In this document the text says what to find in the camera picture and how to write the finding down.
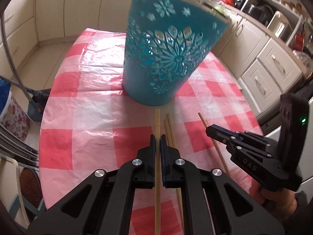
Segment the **person right hand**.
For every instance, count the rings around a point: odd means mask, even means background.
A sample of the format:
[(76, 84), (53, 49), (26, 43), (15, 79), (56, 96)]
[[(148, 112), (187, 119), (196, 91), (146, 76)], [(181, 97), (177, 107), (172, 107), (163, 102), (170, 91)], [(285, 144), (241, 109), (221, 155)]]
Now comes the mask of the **person right hand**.
[(280, 222), (289, 219), (297, 210), (297, 200), (295, 192), (288, 189), (281, 189), (271, 192), (262, 187), (257, 181), (252, 180), (249, 194), (259, 204), (263, 205), (266, 200), (273, 203), (272, 207), (268, 207), (268, 211)]

